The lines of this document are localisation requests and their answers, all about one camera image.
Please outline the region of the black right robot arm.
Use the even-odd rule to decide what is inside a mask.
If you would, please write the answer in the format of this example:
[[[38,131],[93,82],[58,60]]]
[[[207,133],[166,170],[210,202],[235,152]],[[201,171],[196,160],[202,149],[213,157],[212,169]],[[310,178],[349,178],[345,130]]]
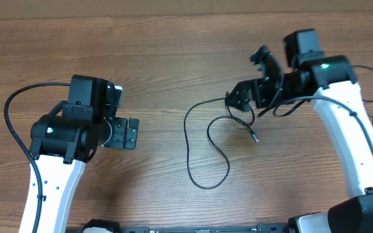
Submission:
[[[348,200],[325,212],[291,217],[284,232],[373,232],[373,127],[361,88],[345,56],[326,56],[314,29],[284,38],[291,72],[282,70],[267,47],[250,58],[262,71],[259,79],[242,81],[225,104],[261,113],[282,105],[311,102],[331,137],[345,176]]]

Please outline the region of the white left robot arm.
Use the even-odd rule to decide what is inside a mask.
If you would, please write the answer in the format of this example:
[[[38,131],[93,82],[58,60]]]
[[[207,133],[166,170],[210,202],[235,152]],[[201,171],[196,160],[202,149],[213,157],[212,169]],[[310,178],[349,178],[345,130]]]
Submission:
[[[76,187],[99,147],[134,150],[139,120],[119,118],[124,90],[73,75],[68,99],[32,125],[27,201],[20,232],[65,232]]]

